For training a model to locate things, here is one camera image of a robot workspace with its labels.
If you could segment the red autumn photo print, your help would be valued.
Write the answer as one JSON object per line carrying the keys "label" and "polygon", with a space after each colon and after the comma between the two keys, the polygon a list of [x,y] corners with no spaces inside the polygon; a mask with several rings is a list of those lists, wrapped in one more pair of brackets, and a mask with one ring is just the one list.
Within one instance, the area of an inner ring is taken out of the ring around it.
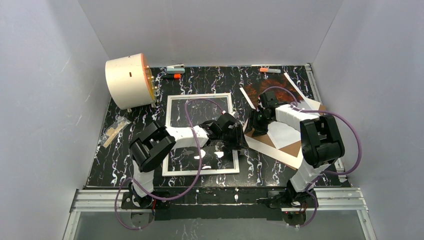
{"label": "red autumn photo print", "polygon": [[307,98],[287,73],[272,74],[258,83],[241,87],[240,91],[253,109],[258,107],[259,95],[263,92],[274,92],[280,102],[297,104],[301,109],[318,110],[322,107],[320,102]]}

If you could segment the brown cardboard backing board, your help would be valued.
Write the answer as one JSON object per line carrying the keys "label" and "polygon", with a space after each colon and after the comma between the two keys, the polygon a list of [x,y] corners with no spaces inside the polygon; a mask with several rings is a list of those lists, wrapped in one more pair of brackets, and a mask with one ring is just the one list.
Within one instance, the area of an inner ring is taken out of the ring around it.
{"label": "brown cardboard backing board", "polygon": [[293,105],[252,110],[246,123],[245,135],[279,152],[298,157],[301,152],[301,122],[316,121],[319,116]]}

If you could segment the white picture frame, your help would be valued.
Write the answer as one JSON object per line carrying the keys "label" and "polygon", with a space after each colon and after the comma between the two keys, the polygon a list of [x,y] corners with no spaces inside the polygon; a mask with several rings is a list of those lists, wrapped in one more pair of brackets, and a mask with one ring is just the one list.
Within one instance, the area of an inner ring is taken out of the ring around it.
{"label": "white picture frame", "polygon": [[[187,127],[185,103],[193,99],[203,99],[189,103],[188,114],[196,126],[208,120],[216,120],[221,113],[233,112],[230,93],[210,93],[192,95],[170,95],[167,97],[165,125],[167,127]],[[239,152],[229,151],[222,145],[201,149],[201,175],[238,174]],[[162,162],[163,177],[195,176],[199,168],[199,151],[193,147],[171,150]]]}

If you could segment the white mat board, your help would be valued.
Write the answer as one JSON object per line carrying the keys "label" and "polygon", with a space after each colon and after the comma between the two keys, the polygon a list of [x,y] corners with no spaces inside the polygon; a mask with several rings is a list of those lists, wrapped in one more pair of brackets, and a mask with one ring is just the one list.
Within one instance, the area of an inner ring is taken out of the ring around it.
{"label": "white mat board", "polygon": [[249,148],[271,157],[297,170],[302,162],[300,121],[290,117],[289,122],[274,121],[268,125],[268,132],[262,136],[245,134]]}

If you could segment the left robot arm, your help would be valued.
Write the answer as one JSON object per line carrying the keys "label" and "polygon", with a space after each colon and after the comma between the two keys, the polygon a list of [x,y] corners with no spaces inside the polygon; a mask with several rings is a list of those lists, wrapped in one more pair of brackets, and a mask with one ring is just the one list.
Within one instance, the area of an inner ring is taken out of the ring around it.
{"label": "left robot arm", "polygon": [[154,171],[174,149],[204,147],[222,144],[229,151],[247,149],[243,125],[233,115],[223,112],[216,120],[208,120],[200,125],[188,127],[165,126],[154,121],[130,144],[129,152],[133,161],[134,174],[130,179],[131,191],[139,199],[149,196],[159,201],[173,201],[187,194],[194,185],[191,184],[183,193],[173,197],[153,194]]}

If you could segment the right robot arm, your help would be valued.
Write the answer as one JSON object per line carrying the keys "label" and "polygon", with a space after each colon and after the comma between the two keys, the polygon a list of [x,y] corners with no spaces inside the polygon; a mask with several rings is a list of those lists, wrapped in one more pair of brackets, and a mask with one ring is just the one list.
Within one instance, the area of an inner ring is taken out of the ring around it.
{"label": "right robot arm", "polygon": [[335,118],[330,114],[316,115],[280,102],[272,91],[258,97],[256,109],[251,109],[244,128],[250,148],[273,157],[281,153],[269,134],[271,124],[282,123],[300,134],[302,161],[283,191],[268,193],[268,205],[305,203],[312,194],[316,179],[331,164],[345,154],[345,147]]}

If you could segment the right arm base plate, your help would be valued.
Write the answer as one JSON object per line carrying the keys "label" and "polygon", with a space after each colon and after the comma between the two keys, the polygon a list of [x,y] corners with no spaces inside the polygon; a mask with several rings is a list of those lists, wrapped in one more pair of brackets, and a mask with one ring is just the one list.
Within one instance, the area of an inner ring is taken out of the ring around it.
{"label": "right arm base plate", "polygon": [[271,209],[295,208],[304,211],[308,207],[316,205],[316,198],[317,195],[314,190],[309,192],[291,192],[287,189],[270,190],[265,197],[257,198],[256,203],[263,204]]}

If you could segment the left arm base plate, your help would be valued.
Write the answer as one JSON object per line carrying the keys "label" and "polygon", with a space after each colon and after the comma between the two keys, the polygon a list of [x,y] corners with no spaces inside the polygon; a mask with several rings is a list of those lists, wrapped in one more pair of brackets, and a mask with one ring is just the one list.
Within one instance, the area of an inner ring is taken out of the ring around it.
{"label": "left arm base plate", "polygon": [[170,208],[168,201],[157,201],[148,195],[140,197],[133,191],[124,192],[122,200],[117,202],[120,203],[120,208],[123,210],[166,210]]}

